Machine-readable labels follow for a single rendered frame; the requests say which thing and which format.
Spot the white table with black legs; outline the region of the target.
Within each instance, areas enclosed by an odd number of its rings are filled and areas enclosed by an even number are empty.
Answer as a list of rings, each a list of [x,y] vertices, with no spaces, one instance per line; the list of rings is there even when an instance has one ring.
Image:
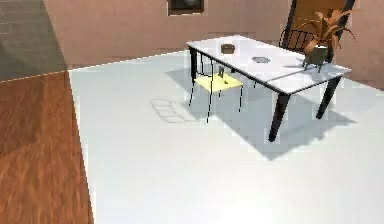
[[[222,44],[233,44],[234,53],[222,54]],[[325,63],[321,71],[314,66],[305,70],[302,67],[304,55],[240,35],[192,41],[187,46],[190,52],[191,79],[199,77],[197,72],[203,71],[202,58],[207,57],[214,64],[223,65],[231,72],[239,73],[278,94],[269,133],[270,141],[276,139],[291,95],[325,83],[327,88],[316,114],[320,119],[341,78],[350,72],[348,68],[332,63]],[[252,61],[255,56],[267,57],[271,62],[256,63]]]

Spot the dark framed picture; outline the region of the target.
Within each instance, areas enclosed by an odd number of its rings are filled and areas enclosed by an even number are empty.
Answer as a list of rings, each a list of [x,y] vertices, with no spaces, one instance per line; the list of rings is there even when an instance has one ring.
[[[204,12],[204,0],[167,0],[169,15]]]

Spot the brown room door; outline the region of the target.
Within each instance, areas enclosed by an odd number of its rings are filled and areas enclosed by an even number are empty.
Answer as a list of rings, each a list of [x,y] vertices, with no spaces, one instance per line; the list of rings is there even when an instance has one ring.
[[[307,26],[298,29],[298,26],[309,20],[319,21],[315,15],[316,12],[322,12],[325,16],[329,16],[335,9],[341,11],[353,9],[354,3],[355,0],[292,0],[285,29],[302,30],[313,34],[315,30],[312,27]],[[340,23],[346,26],[349,16],[343,17]],[[339,41],[343,32],[344,31],[341,31],[338,34]],[[336,51],[329,56],[331,61],[335,53]]]

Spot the orange house plant in pot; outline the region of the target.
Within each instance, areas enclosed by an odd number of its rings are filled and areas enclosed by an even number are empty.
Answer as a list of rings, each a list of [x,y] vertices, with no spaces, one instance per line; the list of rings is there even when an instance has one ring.
[[[321,71],[325,63],[330,63],[329,58],[337,49],[341,48],[338,34],[341,31],[347,31],[353,39],[355,39],[352,31],[345,25],[340,23],[340,20],[354,13],[353,9],[341,11],[335,9],[329,16],[325,16],[322,12],[316,12],[315,15],[319,21],[309,20],[298,26],[310,26],[315,32],[312,34],[312,39],[304,47],[305,59],[302,67],[307,70],[309,65],[314,65],[318,71]]]

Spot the yellow seat black chair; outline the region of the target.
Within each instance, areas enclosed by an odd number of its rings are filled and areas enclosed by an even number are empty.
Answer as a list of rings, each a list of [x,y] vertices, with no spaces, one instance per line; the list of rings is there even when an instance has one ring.
[[[231,75],[225,72],[225,68],[223,65],[218,64],[217,71],[215,71],[213,60],[210,60],[210,68],[211,68],[210,74],[205,74],[203,71],[200,71],[200,72],[197,72],[197,74],[199,74],[199,77],[192,79],[192,87],[191,87],[191,93],[190,93],[190,99],[189,99],[189,105],[191,105],[193,94],[194,94],[194,87],[196,84],[198,84],[200,87],[202,87],[208,92],[208,110],[207,110],[206,122],[209,122],[209,117],[211,114],[211,106],[213,102],[213,95],[215,93],[217,93],[218,96],[221,96],[223,90],[239,87],[240,96],[239,96],[238,111],[241,111],[243,88],[244,88],[244,84],[241,81],[237,80],[236,78],[232,77]]]

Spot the black slatted chair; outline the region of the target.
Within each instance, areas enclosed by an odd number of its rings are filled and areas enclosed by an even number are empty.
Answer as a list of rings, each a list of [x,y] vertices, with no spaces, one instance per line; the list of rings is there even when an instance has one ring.
[[[314,39],[311,32],[284,29],[280,36],[279,47],[293,52],[303,53],[305,47]]]

